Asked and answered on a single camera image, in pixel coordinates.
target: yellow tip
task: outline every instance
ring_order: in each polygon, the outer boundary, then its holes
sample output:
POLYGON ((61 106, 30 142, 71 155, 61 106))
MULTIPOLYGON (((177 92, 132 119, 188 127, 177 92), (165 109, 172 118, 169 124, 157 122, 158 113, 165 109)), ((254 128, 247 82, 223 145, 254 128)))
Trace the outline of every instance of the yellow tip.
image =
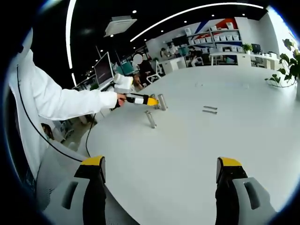
POLYGON ((147 105, 157 105, 158 101, 155 98, 149 97, 147 105))

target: metal rod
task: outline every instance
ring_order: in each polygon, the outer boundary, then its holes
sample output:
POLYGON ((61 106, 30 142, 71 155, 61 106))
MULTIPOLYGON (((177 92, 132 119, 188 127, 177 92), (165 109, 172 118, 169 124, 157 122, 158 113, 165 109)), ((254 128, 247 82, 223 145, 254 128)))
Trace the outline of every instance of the metal rod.
POLYGON ((152 117, 152 114, 148 110, 145 113, 146 113, 146 115, 148 117, 148 120, 149 120, 149 122, 151 124, 151 127, 152 128, 156 128, 156 123, 155 123, 155 121, 154 121, 154 119, 152 117))
POLYGON ((213 109, 213 110, 217 110, 218 108, 215 108, 215 107, 211 107, 211 106, 203 106, 204 108, 208 108, 208 109, 213 109))
POLYGON ((205 113, 212 113, 212 114, 217 114, 217 112, 208 111, 208 110, 202 110, 202 112, 205 112, 205 113))
MULTIPOLYGON (((150 95, 150 97, 156 99, 155 94, 150 95)), ((155 105, 154 109, 159 109, 159 104, 155 105)))
POLYGON ((158 95, 158 100, 159 100, 161 110, 166 111, 168 107, 165 103, 165 98, 164 98, 163 94, 158 95))

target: metal cylinder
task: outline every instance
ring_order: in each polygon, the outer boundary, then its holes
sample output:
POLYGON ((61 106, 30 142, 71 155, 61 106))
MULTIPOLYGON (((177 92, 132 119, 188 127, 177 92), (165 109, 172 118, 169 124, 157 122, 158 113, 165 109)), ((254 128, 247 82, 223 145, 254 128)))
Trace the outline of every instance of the metal cylinder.
MULTIPOLYGON (((155 94, 150 95, 150 97, 156 99, 155 94)), ((155 105, 153 107, 154 107, 154 109, 159 109, 159 104, 157 104, 157 105, 155 105)))
POLYGON ((159 104, 160 104, 160 108, 162 111, 166 111, 167 110, 167 105, 165 103, 165 99, 164 99, 164 96, 163 94, 159 94, 158 95, 158 100, 159 100, 159 104))
POLYGON ((148 117, 148 120, 150 122, 151 127, 152 128, 156 128, 156 123, 155 123, 155 121, 154 121, 154 119, 152 117, 152 114, 148 110, 145 113, 146 113, 146 115, 148 117))

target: floor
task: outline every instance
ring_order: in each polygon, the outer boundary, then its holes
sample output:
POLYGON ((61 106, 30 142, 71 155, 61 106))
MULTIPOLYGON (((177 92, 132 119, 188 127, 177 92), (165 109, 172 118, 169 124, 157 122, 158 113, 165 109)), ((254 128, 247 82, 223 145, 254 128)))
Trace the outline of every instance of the floor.
POLYGON ((74 132, 62 144, 69 147, 70 143, 74 142, 75 147, 71 147, 70 149, 77 151, 82 136, 90 129, 90 122, 84 125, 79 119, 75 118, 72 120, 72 123, 74 132))

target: white lab coat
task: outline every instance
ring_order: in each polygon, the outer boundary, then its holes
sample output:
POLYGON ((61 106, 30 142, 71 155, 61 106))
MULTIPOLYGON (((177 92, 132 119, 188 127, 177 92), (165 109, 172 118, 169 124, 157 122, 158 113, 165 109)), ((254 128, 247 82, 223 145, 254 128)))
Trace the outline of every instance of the white lab coat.
MULTIPOLYGON (((25 109, 34 126, 43 135, 45 134, 39 116, 50 120, 67 120, 97 113, 102 108, 114 108, 117 103, 117 93, 112 91, 62 89, 46 72, 34 65, 31 50, 19 63, 18 73, 25 109)), ((10 69, 8 76, 9 86, 16 101, 24 152, 36 179, 41 160, 49 144, 40 137, 25 114, 18 90, 16 68, 10 69)))

